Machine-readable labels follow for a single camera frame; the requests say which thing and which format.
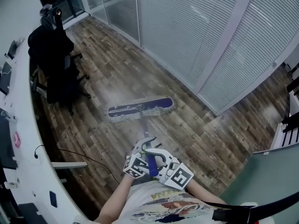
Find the black office chair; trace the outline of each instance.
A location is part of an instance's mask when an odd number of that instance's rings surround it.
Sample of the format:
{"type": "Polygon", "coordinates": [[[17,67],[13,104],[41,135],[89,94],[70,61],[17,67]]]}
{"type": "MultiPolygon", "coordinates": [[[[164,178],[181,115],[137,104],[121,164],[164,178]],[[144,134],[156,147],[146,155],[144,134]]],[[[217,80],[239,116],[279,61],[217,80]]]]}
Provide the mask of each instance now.
{"type": "Polygon", "coordinates": [[[67,37],[63,30],[61,22],[61,10],[55,9],[56,29],[49,30],[41,25],[34,30],[29,38],[29,55],[31,60],[35,62],[48,78],[47,87],[37,84],[47,91],[47,102],[49,104],[60,102],[69,108],[69,112],[73,115],[72,103],[76,94],[91,96],[88,93],[78,89],[79,83],[89,76],[84,75],[77,79],[79,71],[76,68],[74,59],[82,58],[82,54],[70,56],[70,52],[74,49],[74,43],[67,37]]]}

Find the white desk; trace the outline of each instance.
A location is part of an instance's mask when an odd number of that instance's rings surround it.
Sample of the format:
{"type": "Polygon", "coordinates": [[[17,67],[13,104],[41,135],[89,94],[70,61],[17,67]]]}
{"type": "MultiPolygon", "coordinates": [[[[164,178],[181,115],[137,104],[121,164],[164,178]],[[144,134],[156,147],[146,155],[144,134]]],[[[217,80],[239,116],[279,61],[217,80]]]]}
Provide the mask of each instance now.
{"type": "Polygon", "coordinates": [[[11,137],[18,132],[21,146],[14,147],[18,164],[16,170],[4,169],[8,182],[17,182],[18,188],[11,189],[17,204],[34,203],[48,224],[71,224],[84,214],[71,199],[60,182],[42,145],[32,105],[29,81],[29,55],[27,39],[18,48],[12,64],[10,91],[0,96],[0,107],[14,114],[18,122],[10,123],[11,137]],[[56,194],[57,208],[50,204],[49,191],[56,194]]]}

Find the flat mop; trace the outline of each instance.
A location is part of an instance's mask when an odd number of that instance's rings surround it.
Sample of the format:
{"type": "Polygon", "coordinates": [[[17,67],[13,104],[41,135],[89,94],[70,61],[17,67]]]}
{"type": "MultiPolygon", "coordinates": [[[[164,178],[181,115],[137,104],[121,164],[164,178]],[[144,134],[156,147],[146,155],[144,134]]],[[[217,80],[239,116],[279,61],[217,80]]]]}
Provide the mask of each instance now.
{"type": "MultiPolygon", "coordinates": [[[[176,102],[171,97],[159,96],[154,98],[142,98],[107,108],[106,118],[110,123],[140,119],[144,137],[149,137],[144,117],[168,114],[176,108],[176,102]]],[[[155,157],[146,154],[146,159],[149,164],[149,175],[152,177],[157,176],[159,171],[155,157]]]]}
{"type": "Polygon", "coordinates": [[[106,118],[109,123],[140,119],[139,107],[142,108],[142,115],[147,117],[168,114],[177,108],[177,104],[173,98],[165,96],[135,99],[108,107],[106,118]]]}

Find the hand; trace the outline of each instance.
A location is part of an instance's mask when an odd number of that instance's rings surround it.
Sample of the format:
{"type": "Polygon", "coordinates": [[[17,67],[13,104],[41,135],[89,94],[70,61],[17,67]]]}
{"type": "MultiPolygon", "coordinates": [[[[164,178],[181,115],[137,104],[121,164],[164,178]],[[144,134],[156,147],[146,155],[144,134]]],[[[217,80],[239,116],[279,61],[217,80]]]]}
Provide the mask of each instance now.
{"type": "Polygon", "coordinates": [[[125,162],[125,166],[123,168],[123,171],[130,175],[133,178],[140,178],[145,175],[145,172],[141,171],[138,167],[139,166],[148,166],[148,164],[143,161],[141,158],[140,153],[132,154],[131,156],[128,156],[125,162]]]}
{"type": "Polygon", "coordinates": [[[135,147],[133,149],[133,153],[143,153],[147,148],[159,148],[161,147],[161,143],[158,141],[156,137],[147,137],[140,139],[136,142],[135,147]]]}
{"type": "MultiPolygon", "coordinates": [[[[145,153],[154,155],[156,161],[158,161],[158,158],[162,160],[162,165],[158,165],[160,167],[159,175],[156,178],[167,186],[182,190],[194,176],[190,169],[165,149],[149,148],[145,150],[145,153]]],[[[139,169],[149,173],[146,167],[139,167],[139,169]]]]}

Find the window blind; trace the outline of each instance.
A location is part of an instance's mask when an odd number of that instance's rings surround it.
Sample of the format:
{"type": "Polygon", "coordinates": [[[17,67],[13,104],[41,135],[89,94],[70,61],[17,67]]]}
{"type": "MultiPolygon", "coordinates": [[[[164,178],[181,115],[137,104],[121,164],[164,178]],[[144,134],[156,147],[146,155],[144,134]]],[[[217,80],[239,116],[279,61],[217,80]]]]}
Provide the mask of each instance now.
{"type": "Polygon", "coordinates": [[[236,0],[139,0],[142,46],[190,89],[199,79],[236,0]]]}
{"type": "Polygon", "coordinates": [[[215,111],[251,85],[299,29],[299,0],[250,0],[249,6],[198,96],[215,111]]]}
{"type": "Polygon", "coordinates": [[[136,0],[103,0],[109,23],[139,40],[136,0]]]}

